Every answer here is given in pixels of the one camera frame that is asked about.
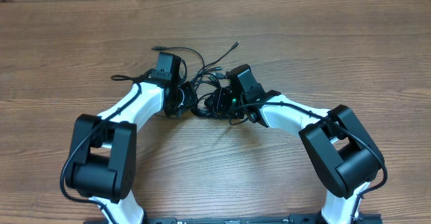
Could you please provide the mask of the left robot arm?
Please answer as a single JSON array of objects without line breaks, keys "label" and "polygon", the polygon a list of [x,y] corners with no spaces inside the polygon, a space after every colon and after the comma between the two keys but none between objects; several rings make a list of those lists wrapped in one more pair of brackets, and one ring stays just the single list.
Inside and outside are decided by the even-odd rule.
[{"label": "left robot arm", "polygon": [[104,223],[147,223],[132,192],[137,133],[160,111],[180,116],[196,95],[185,60],[167,52],[160,52],[156,66],[145,73],[113,75],[111,80],[131,81],[132,88],[110,109],[76,119],[59,186],[65,198],[96,205]]}]

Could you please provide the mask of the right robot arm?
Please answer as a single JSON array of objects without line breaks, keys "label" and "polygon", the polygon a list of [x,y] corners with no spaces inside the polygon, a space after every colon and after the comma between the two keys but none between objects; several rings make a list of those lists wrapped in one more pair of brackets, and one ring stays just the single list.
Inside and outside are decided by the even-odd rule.
[{"label": "right robot arm", "polygon": [[265,91],[247,64],[223,78],[228,85],[218,86],[204,102],[211,115],[231,125],[250,121],[298,137],[327,190],[319,212],[291,214],[286,223],[382,223],[380,214],[364,214],[359,207],[366,193],[386,183],[384,157],[349,107],[313,108]]}]

